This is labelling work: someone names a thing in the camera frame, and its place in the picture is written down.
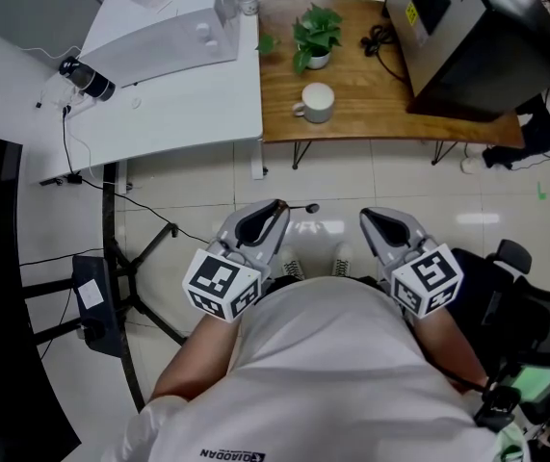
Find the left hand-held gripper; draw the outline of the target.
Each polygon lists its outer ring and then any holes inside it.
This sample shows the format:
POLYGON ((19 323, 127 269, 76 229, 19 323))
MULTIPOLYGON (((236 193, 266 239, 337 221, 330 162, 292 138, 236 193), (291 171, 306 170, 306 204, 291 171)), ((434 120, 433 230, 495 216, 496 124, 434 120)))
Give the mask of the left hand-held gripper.
POLYGON ((216 319, 238 320, 263 295, 289 223, 281 199, 254 202, 229 216, 199 249, 182 281, 190 304, 216 319))

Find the person's white shirt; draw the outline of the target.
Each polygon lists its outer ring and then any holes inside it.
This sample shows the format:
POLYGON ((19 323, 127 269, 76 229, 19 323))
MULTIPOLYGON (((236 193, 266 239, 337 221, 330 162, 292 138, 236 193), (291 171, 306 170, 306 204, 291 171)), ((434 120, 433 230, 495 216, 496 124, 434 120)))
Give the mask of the person's white shirt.
POLYGON ((478 427, 477 405, 385 293, 305 279, 246 313, 220 381, 150 400, 102 462, 531 462, 521 429, 478 427))

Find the wooden table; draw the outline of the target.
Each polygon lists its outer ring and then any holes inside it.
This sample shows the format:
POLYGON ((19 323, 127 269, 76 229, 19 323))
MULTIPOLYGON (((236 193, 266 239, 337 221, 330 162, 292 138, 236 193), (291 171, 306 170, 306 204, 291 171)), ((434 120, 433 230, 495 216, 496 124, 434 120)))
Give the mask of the wooden table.
POLYGON ((399 48, 386 45, 377 58, 369 58, 360 46, 372 26, 385 23, 382 6, 374 0, 273 0, 261 4, 259 32, 279 41, 274 52, 260 58, 263 142, 423 140, 521 147, 521 127, 514 113, 478 123, 407 112, 412 93, 400 80, 405 67, 399 48), (312 3, 342 17, 343 44, 333 49, 325 68, 298 74, 293 67, 297 50, 293 25, 312 3), (335 95, 332 118, 322 124, 293 113, 303 88, 315 82, 330 86, 335 95))

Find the small metal spoon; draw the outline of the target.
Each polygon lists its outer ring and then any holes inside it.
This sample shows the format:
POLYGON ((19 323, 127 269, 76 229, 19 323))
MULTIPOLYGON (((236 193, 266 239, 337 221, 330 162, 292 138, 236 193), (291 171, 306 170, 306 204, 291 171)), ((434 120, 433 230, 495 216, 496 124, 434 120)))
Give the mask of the small metal spoon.
POLYGON ((316 214, 320 210, 320 205, 318 203, 309 203, 306 205, 289 205, 283 200, 278 201, 278 207, 283 211, 301 210, 307 212, 308 214, 316 214))

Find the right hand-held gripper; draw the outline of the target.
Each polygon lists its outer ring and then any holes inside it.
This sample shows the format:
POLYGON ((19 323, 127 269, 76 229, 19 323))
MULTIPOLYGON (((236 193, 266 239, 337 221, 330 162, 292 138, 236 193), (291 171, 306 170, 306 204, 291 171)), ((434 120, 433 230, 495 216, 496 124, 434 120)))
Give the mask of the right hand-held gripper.
POLYGON ((448 245, 416 238, 424 235, 416 218, 390 208, 369 207, 360 211, 359 221, 382 264, 385 289, 399 305, 424 318, 456 299, 463 271, 448 245))

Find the green plant in white pot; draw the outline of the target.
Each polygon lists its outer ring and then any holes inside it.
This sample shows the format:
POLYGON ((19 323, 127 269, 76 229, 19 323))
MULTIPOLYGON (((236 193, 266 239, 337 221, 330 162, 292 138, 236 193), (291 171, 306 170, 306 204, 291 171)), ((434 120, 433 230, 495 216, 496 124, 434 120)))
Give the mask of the green plant in white pot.
POLYGON ((280 46, 294 45, 292 67, 297 75, 325 68, 332 50, 342 46, 343 18, 335 10, 315 3, 295 18, 291 15, 281 7, 261 15, 255 50, 261 56, 270 56, 280 46))

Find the black belt pack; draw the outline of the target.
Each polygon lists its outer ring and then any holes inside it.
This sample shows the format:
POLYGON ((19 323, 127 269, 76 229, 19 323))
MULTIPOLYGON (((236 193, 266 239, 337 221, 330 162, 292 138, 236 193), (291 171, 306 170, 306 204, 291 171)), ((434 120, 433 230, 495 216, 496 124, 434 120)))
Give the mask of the black belt pack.
POLYGON ((520 400, 520 391, 512 386, 492 387, 483 394, 483 404, 474 416, 475 424, 499 433, 513 422, 513 411, 520 400))

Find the white desk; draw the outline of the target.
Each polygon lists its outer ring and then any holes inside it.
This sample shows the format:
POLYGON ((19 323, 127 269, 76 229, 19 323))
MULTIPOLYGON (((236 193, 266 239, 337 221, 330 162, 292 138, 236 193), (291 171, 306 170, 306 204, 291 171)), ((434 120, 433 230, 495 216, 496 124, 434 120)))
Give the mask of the white desk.
POLYGON ((29 182, 71 170, 213 143, 259 141, 261 111, 258 19, 240 19, 239 55, 221 64, 175 72, 115 91, 103 103, 82 102, 64 116, 72 86, 53 75, 33 113, 25 154, 29 182), (138 109, 131 101, 139 97, 138 109))

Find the black mesh office chair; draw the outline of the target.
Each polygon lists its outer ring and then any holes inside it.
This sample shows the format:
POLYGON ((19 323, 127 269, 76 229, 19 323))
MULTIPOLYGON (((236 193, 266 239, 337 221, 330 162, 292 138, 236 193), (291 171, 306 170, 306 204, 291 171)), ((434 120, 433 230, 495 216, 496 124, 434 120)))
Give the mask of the black mesh office chair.
POLYGON ((489 378, 520 391, 532 424, 550 422, 550 292, 527 280, 531 254, 511 240, 486 257, 453 254, 463 280, 449 312, 489 378))

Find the person's right forearm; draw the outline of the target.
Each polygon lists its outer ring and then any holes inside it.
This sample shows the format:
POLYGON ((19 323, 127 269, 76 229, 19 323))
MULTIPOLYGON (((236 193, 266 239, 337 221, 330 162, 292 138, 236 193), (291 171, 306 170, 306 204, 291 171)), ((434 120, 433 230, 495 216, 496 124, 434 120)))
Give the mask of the person's right forearm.
POLYGON ((446 308, 414 319, 413 329, 418 343, 437 366, 474 385, 486 386, 485 369, 446 308))

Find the black box with white label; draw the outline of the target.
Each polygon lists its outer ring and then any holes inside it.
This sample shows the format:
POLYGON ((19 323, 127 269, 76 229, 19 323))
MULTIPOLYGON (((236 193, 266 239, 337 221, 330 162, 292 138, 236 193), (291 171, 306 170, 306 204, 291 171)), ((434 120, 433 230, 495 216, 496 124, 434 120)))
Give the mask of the black box with white label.
POLYGON ((106 260, 74 256, 72 278, 86 345, 96 352, 120 358, 122 339, 106 260))

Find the person's white shoe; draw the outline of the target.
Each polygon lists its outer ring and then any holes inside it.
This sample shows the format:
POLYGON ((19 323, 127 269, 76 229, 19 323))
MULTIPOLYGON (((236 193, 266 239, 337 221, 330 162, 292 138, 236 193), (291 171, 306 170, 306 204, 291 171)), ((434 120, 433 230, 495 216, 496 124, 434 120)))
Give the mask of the person's white shoe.
POLYGON ((300 258, 296 255, 294 250, 287 249, 281 251, 279 260, 284 276, 293 277, 297 280, 305 279, 300 258))
POLYGON ((331 275, 334 277, 351 277, 354 252, 347 243, 336 246, 331 275))

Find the person's left forearm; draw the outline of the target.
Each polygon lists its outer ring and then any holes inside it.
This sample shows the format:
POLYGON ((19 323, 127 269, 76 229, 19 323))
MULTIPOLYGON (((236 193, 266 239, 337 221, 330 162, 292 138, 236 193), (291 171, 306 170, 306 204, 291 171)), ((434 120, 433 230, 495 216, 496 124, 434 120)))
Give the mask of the person's left forearm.
POLYGON ((151 400, 180 397, 193 400, 227 373, 240 322, 205 315, 159 376, 151 400))

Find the white microwave oven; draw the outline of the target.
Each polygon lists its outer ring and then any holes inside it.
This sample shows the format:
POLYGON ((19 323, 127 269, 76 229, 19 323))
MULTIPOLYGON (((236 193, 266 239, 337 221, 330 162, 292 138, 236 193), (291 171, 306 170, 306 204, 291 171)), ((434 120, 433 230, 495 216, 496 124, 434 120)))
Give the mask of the white microwave oven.
POLYGON ((236 0, 104 0, 79 61, 118 87, 234 61, 236 0))

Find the large black equipment cabinet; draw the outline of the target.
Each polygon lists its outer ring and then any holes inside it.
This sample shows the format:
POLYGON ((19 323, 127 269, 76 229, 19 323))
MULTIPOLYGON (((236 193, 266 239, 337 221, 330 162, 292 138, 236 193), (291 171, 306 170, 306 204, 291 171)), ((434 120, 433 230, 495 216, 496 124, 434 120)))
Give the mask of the large black equipment cabinet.
POLYGON ((412 114, 490 122, 550 88, 540 0, 385 0, 412 114))

